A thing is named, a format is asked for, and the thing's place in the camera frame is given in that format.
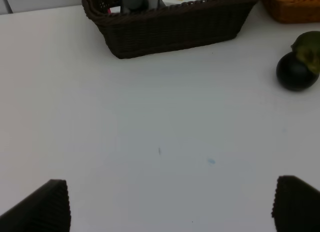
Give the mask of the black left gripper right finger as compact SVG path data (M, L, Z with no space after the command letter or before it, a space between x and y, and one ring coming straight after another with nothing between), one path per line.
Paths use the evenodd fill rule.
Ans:
M277 179L271 216L276 231L319 231L320 191L293 175Z

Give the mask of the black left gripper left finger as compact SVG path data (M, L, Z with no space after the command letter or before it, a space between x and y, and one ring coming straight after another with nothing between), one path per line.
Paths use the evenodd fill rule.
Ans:
M1 231L70 231L67 182L50 179L0 216Z

